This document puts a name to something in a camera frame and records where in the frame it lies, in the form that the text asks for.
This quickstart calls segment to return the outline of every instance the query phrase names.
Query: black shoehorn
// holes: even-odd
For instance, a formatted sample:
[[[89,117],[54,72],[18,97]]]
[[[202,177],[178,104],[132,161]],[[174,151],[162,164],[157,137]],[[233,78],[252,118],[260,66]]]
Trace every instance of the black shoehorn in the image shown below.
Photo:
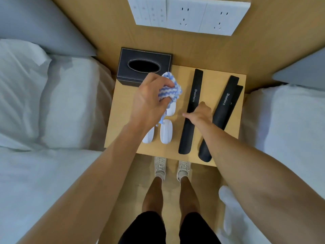
[[[222,130],[225,129],[228,120],[231,116],[232,111],[236,105],[236,102],[242,92],[243,87],[238,86],[239,78],[235,76],[230,76],[225,90],[220,98],[218,106],[213,114],[212,122],[217,127]],[[199,158],[204,162],[209,162],[212,159],[212,156],[209,152],[208,146],[205,143],[205,140],[202,141],[199,149]]]
[[[187,106],[188,113],[192,113],[199,105],[202,78],[203,71],[196,69],[194,72],[191,94],[189,96],[189,105]],[[181,141],[178,148],[179,154],[188,154],[191,151],[193,133],[194,125],[188,118],[185,118]]]

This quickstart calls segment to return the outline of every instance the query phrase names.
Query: wooden nightstand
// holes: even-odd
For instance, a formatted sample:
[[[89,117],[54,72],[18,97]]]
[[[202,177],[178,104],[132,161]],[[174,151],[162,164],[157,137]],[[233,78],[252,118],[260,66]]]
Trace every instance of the wooden nightstand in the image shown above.
[[[172,141],[169,144],[161,143],[159,136],[159,124],[158,127],[155,127],[155,135],[153,137],[153,141],[149,144],[141,143],[137,153],[215,166],[213,159],[210,162],[206,163],[200,160],[198,157],[199,147],[203,138],[197,128],[195,128],[194,130],[192,149],[190,153],[187,155],[181,155],[178,153],[178,146],[184,125],[184,117],[182,116],[182,113],[186,112],[187,110],[189,94],[193,82],[194,70],[195,68],[176,65],[173,65],[172,67],[172,74],[175,76],[177,82],[181,85],[183,90],[183,93],[180,95],[180,98],[176,102],[175,114],[173,116],[166,117],[166,119],[170,119],[173,123]],[[238,85],[244,86],[244,89],[238,99],[235,109],[232,112],[232,115],[225,129],[227,133],[234,136],[235,138],[238,138],[239,126],[242,115],[246,75],[206,69],[202,70],[204,73],[201,87],[200,102],[204,101],[209,107],[213,109],[213,111],[217,107],[221,94],[225,88],[225,85],[230,75],[239,77]],[[133,103],[133,96],[136,90],[136,87],[124,86],[119,81],[116,81],[110,120],[107,128],[105,147],[108,147],[112,143],[112,141],[122,130],[122,127],[129,121]]]

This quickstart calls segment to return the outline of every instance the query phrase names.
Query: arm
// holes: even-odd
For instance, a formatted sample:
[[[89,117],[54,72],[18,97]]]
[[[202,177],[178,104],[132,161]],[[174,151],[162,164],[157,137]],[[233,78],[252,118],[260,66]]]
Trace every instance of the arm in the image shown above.
[[[289,168],[215,126],[201,102],[186,118],[201,131],[238,202],[273,244],[325,243],[325,201]]]
[[[120,193],[136,151],[158,123],[170,98],[158,100],[159,89],[171,80],[150,73],[135,94],[130,121],[113,143],[55,202],[18,242],[95,243]]]

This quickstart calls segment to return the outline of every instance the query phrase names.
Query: black tissue box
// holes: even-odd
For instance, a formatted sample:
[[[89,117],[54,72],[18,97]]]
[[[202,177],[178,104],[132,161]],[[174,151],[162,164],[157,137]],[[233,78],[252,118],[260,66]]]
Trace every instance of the black tissue box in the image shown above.
[[[172,59],[173,54],[122,48],[116,78],[123,85],[140,86],[150,72],[169,72]]]

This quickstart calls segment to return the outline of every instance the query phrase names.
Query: blue and white cloth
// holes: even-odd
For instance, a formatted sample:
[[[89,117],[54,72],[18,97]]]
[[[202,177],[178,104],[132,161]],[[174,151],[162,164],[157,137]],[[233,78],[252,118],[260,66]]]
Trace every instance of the blue and white cloth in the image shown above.
[[[173,88],[170,88],[168,86],[164,86],[163,88],[160,89],[158,97],[159,100],[163,99],[163,98],[167,98],[170,97],[172,100],[171,102],[168,104],[167,109],[170,108],[170,104],[172,102],[176,102],[176,100],[179,98],[179,96],[182,93],[182,88],[179,84],[177,84],[175,77],[172,75],[171,72],[166,72],[162,75],[162,77],[166,77],[169,78],[174,84],[175,86]],[[165,116],[167,115],[167,110],[165,110],[165,113],[162,115],[159,123],[162,124],[163,120],[165,118]]]

